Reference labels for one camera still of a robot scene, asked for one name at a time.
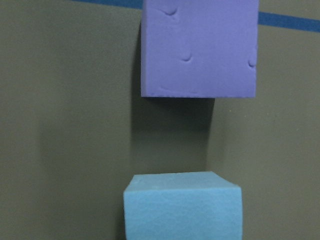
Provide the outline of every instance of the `block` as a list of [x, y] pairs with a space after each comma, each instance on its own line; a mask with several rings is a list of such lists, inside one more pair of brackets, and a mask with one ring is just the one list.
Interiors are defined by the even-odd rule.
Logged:
[[135, 175], [123, 194], [127, 240], [241, 240], [241, 188], [215, 173]]
[[141, 96], [256, 94], [259, 0], [144, 0]]

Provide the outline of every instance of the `light blue cube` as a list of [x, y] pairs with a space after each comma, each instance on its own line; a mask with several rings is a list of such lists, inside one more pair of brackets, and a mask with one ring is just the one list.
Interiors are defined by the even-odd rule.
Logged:
[[241, 188], [211, 171], [135, 175], [123, 194], [127, 240], [241, 240]]

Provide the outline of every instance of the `blue line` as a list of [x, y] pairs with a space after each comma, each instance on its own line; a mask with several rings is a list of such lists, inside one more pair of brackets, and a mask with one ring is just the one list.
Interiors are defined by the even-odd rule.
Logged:
[[[143, 0], [73, 0], [78, 2], [87, 2], [93, 4], [105, 4], [112, 5], [117, 7], [141, 9]], [[275, 13], [268, 12], [259, 12], [258, 24], [286, 28], [286, 29], [295, 29], [301, 31], [309, 31], [320, 33], [320, 20], [280, 15]]]

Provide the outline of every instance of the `gray floor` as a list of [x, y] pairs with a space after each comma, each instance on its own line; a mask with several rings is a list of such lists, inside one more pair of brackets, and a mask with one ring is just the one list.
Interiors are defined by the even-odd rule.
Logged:
[[148, 100], [140, 10], [0, 5], [1, 240], [124, 240], [133, 174], [204, 170], [242, 187], [244, 240], [320, 239], [319, 33], [259, 26], [254, 99]]

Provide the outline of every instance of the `purple cube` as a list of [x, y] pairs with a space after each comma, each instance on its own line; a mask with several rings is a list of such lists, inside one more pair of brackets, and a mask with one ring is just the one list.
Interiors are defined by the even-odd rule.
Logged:
[[144, 0], [141, 96], [256, 94], [259, 0]]

